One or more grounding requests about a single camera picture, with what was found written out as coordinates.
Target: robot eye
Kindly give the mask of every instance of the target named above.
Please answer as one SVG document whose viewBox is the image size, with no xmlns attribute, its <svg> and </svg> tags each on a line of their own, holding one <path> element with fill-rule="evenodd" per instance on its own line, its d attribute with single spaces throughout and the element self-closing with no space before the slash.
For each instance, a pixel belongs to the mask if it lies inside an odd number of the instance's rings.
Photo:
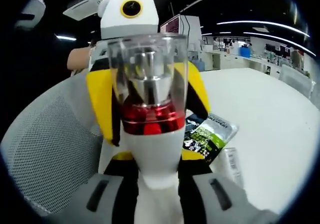
<svg viewBox="0 0 320 224">
<path fill-rule="evenodd" d="M 133 18 L 138 16 L 138 14 L 141 12 L 141 5 L 138 1 L 130 0 L 125 2 L 122 5 L 122 13 L 127 18 Z"/>
</svg>

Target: black ceiling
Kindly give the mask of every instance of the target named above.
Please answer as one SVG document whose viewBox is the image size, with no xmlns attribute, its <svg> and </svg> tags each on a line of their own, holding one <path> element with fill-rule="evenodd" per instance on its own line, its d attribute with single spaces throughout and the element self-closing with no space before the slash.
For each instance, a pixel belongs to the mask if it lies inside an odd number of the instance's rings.
<svg viewBox="0 0 320 224">
<path fill-rule="evenodd" d="M 76 37 L 80 42 L 85 43 L 91 40 L 92 30 L 99 30 L 100 19 L 91 16 L 81 21 L 75 21 L 62 12 L 72 0 L 44 0 L 46 13 L 43 22 L 55 33 Z M 174 14 L 178 14 L 187 5 L 196 0 L 154 0 L 159 14 L 160 24 L 168 20 Z M 281 27 L 265 25 L 269 35 L 282 37 L 296 42 L 313 52 L 320 47 L 317 37 L 319 22 L 316 21 L 313 11 L 314 0 L 203 0 L 187 10 L 186 15 L 200 17 L 203 25 L 203 33 L 219 33 L 231 31 L 233 35 L 243 36 L 244 31 L 258 32 L 253 27 L 264 27 L 259 24 L 226 24 L 216 25 L 218 22 L 235 20 L 261 20 L 272 21 L 295 27 L 307 32 L 311 38 L 305 39 L 304 35 Z M 295 9 L 297 7 L 297 18 L 295 20 Z"/>
</svg>

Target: blue container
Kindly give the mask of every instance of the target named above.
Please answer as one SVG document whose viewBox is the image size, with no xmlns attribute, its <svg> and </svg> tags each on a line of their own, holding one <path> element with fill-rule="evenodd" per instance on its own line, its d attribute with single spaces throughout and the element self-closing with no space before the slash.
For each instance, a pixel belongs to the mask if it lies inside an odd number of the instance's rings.
<svg viewBox="0 0 320 224">
<path fill-rule="evenodd" d="M 250 49 L 247 47 L 240 48 L 240 56 L 250 58 Z"/>
</svg>

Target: person's arm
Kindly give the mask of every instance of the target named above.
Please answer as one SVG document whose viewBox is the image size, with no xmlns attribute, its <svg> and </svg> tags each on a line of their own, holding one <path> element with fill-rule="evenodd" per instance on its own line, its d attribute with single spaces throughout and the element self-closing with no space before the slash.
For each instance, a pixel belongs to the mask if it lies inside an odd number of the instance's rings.
<svg viewBox="0 0 320 224">
<path fill-rule="evenodd" d="M 90 47 L 75 48 L 68 57 L 67 68 L 69 70 L 88 68 Z"/>
</svg>

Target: yellow ring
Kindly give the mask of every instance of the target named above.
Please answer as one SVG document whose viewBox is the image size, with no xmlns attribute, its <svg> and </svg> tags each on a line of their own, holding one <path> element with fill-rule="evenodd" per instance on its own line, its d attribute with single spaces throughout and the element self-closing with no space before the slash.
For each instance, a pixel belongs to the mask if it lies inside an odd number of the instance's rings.
<svg viewBox="0 0 320 224">
<path fill-rule="evenodd" d="M 138 3 L 140 4 L 140 11 L 139 11 L 139 13 L 137 13 L 136 15 L 130 16 L 130 15 L 127 15 L 127 14 L 124 13 L 124 11 L 123 11 L 124 5 L 125 5 L 127 2 L 129 2 L 129 1 L 136 1 L 136 2 L 138 2 Z M 125 0 L 125 1 L 122 3 L 121 7 L 120 7 L 120 13 L 121 13 L 124 17 L 126 17 L 126 18 L 135 18 L 135 17 L 137 17 L 137 16 L 139 16 L 139 15 L 141 14 L 142 7 L 143 7 L 143 6 L 142 6 L 142 3 L 139 2 L 138 0 Z"/>
</svg>

